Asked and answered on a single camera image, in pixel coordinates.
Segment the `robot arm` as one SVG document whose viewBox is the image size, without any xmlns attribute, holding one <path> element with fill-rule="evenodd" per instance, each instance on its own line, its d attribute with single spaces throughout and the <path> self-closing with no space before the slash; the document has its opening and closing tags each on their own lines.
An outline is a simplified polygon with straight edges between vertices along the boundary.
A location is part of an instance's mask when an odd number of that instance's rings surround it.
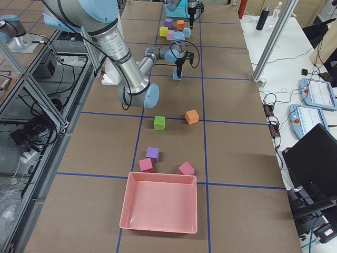
<svg viewBox="0 0 337 253">
<path fill-rule="evenodd" d="M 204 4 L 197 0 L 163 0 L 166 17 L 184 18 L 189 21 L 190 29 L 203 14 Z"/>
<path fill-rule="evenodd" d="M 44 1 L 45 23 L 58 30 L 79 33 L 85 30 L 96 38 L 100 50 L 116 67 L 123 79 L 117 96 L 123 109 L 131 106 L 153 108 L 160 97 L 160 88 L 150 83 L 148 73 L 158 60 L 176 64 L 176 76 L 181 77 L 185 60 L 194 54 L 185 48 L 182 32 L 175 34 L 168 46 L 150 47 L 139 63 L 132 57 L 118 25 L 117 1 Z"/>
</svg>

